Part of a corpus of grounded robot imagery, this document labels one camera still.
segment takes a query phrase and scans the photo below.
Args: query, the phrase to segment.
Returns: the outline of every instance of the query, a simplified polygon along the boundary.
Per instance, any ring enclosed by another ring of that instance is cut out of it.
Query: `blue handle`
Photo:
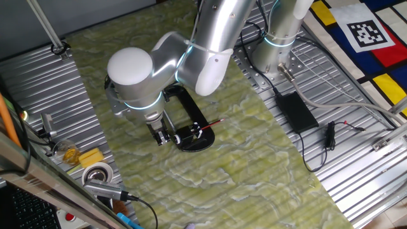
[[[125,215],[123,215],[122,213],[118,213],[117,216],[119,216],[119,218],[121,220],[123,220],[123,222],[127,223],[129,226],[131,226],[133,229],[144,229],[141,226],[133,223],[133,221],[131,221],[129,218],[127,218]]]

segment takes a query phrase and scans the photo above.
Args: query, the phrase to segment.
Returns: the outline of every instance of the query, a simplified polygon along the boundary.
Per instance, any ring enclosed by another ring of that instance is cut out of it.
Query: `green marbled mat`
[[[232,60],[215,93],[190,91],[209,121],[226,118],[205,151],[159,147],[143,122],[113,116],[103,90],[110,56],[128,46],[149,51],[169,31],[189,36],[195,14],[192,0],[167,1],[67,38],[128,191],[151,203],[160,228],[351,228],[313,174],[315,188],[308,184],[301,155]],[[177,127],[188,120],[181,108],[167,104]],[[134,208],[154,228],[151,211]]]

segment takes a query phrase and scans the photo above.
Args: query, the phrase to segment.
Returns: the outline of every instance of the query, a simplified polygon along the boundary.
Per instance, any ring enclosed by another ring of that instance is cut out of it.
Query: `power adapter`
[[[319,126],[317,120],[297,92],[287,95],[276,94],[275,101],[291,128],[297,134]]]

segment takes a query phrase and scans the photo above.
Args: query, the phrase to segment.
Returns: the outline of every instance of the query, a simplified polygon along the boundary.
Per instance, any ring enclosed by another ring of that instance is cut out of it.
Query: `red wire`
[[[214,121],[214,122],[212,122],[211,124],[207,125],[206,127],[202,127],[201,130],[205,130],[206,128],[209,128],[209,127],[211,127],[211,126],[213,126],[213,125],[215,125],[215,124],[218,124],[218,123],[220,123],[220,122],[223,121],[223,120],[224,120],[224,118],[222,118],[221,120],[218,120],[218,121]]]

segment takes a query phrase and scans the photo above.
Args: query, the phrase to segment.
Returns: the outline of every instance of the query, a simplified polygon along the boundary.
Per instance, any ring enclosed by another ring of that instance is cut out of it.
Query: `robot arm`
[[[254,65],[264,72],[277,70],[288,52],[312,0],[280,0],[278,12],[270,16],[272,34],[254,52]],[[198,95],[210,95],[223,80],[233,47],[255,0],[201,1],[197,32],[189,41],[176,32],[164,35],[150,53],[140,48],[116,52],[107,65],[116,93],[106,88],[111,108],[118,116],[123,111],[144,120],[159,145],[170,141],[163,121],[165,98],[162,90],[180,82]]]

